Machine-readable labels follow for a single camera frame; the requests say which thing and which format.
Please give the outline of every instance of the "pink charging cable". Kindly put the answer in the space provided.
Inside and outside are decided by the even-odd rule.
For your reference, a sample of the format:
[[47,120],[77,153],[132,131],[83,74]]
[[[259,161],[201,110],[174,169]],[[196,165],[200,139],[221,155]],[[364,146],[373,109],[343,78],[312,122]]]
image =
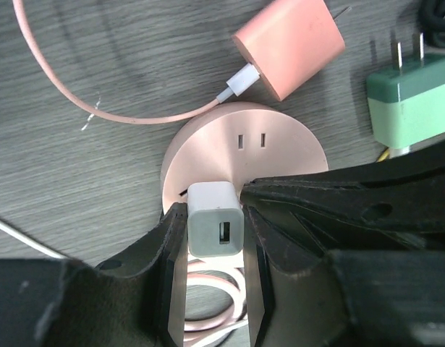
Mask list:
[[[247,325],[247,317],[243,314],[246,301],[245,277],[240,270],[219,264],[208,264],[201,260],[194,261],[188,254],[187,286],[210,286],[221,289],[230,295],[233,304],[222,313],[206,320],[185,321],[184,347],[204,347],[227,333]],[[226,273],[237,283],[232,283],[215,275],[196,273],[199,271],[217,271]]]
[[80,107],[82,110],[91,113],[95,116],[101,117],[103,119],[108,119],[109,121],[117,121],[119,123],[128,123],[128,124],[165,124],[172,123],[173,121],[181,121],[184,119],[192,118],[194,116],[198,116],[199,114],[205,113],[206,111],[211,110],[213,107],[220,104],[219,100],[216,98],[212,100],[210,103],[204,105],[203,107],[197,108],[194,111],[177,114],[175,116],[166,116],[159,118],[131,118],[124,116],[117,116],[108,112],[99,111],[95,107],[85,103],[80,100],[76,95],[71,93],[71,91],[63,84],[62,81],[56,76],[55,72],[51,68],[50,64],[46,61],[45,57],[42,54],[41,49],[39,48],[37,42],[35,41],[34,35],[30,29],[29,22],[27,21],[27,16],[25,12],[25,6],[23,4],[23,0],[13,0],[14,13],[17,16],[18,25],[20,26],[21,33],[25,38],[29,49],[34,55],[35,60],[39,63],[42,70],[46,73],[47,77],[51,80],[51,82],[58,88],[58,90],[66,96],[71,102],[73,102],[76,106]]

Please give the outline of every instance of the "pink usb charger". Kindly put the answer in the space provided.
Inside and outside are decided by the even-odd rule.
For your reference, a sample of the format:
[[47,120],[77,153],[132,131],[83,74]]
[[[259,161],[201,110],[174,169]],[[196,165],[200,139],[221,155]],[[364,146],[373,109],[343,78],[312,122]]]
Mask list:
[[227,81],[228,87],[210,103],[174,116],[117,116],[87,104],[63,84],[34,38],[23,0],[12,1],[27,45],[55,87],[91,115],[120,123],[163,124],[192,118],[223,103],[233,94],[240,95],[259,78],[275,99],[281,101],[344,50],[343,37],[323,0],[275,0],[233,36],[248,64]]
[[344,51],[323,0],[275,0],[233,40],[279,101]]

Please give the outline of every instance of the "white cable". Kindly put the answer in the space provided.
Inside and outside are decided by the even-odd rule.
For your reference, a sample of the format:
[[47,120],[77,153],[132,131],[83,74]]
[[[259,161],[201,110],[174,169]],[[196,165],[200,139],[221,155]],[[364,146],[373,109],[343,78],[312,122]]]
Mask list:
[[[233,267],[225,267],[223,265],[210,265],[201,261],[190,263],[188,265],[187,271],[188,273],[194,273],[196,271],[208,271],[208,270],[226,273],[237,282],[239,289],[234,287],[231,283],[230,286],[233,286],[237,290],[236,300],[241,302],[240,305],[241,310],[235,309],[234,304],[232,304],[228,309],[223,311],[221,314],[218,314],[212,318],[208,318],[206,320],[198,320],[198,321],[185,321],[186,332],[212,329],[218,327],[221,324],[224,324],[230,319],[236,321],[240,318],[240,315],[242,314],[243,304],[246,299],[246,285],[245,285],[245,277],[243,276],[243,274],[238,269],[234,269]],[[206,277],[200,278],[199,275],[194,275],[194,276],[195,276],[194,278],[197,278],[199,280],[199,282],[196,283],[196,285],[212,286],[210,283],[205,282]]]
[[2,222],[0,220],[0,230],[4,233],[9,234],[11,237],[14,237],[16,240],[21,241],[23,244],[27,244],[29,247],[34,248],[36,251],[44,253],[49,257],[56,259],[67,259],[68,257],[60,252],[55,251],[54,249],[43,245],[40,242],[30,238],[29,236],[24,235],[21,231],[18,231],[15,228],[12,228],[8,224]]
[[[240,270],[222,264],[206,263],[201,260],[192,262],[195,259],[189,254],[187,285],[211,286],[221,289],[231,296],[233,304],[215,317],[193,322],[185,321],[184,347],[207,346],[239,328],[237,321],[243,318],[242,313],[246,300],[245,277]],[[238,288],[229,281],[213,275],[194,274],[197,271],[207,270],[226,273],[235,280]]]
[[227,87],[224,89],[223,92],[220,92],[217,96],[216,99],[218,100],[219,103],[223,103],[225,100],[227,100],[228,98],[230,98],[232,95],[234,95],[234,92],[232,89],[230,89],[230,87]]
[[220,327],[217,331],[213,332],[211,335],[207,335],[196,340],[184,343],[184,347],[205,347],[213,342],[216,342],[219,338],[223,338],[226,334],[233,330],[244,327],[248,324],[248,320],[240,320],[239,322]]

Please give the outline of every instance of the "wood grain surface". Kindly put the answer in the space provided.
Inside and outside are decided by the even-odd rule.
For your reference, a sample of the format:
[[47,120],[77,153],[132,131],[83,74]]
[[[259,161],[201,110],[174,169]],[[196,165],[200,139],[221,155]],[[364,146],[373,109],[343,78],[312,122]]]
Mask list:
[[[230,35],[268,0],[26,0],[47,59],[72,91],[127,116],[196,108],[243,64]],[[410,50],[417,0],[329,0],[346,52],[283,103],[257,83],[243,100],[303,122],[330,168],[374,161],[365,77],[390,61],[393,30]],[[51,85],[0,0],[0,218],[95,265],[140,238],[161,210],[159,171],[183,123],[131,126],[93,118]],[[40,257],[0,232],[0,257]],[[188,293],[193,317],[229,301]],[[228,346],[248,346],[243,329]]]

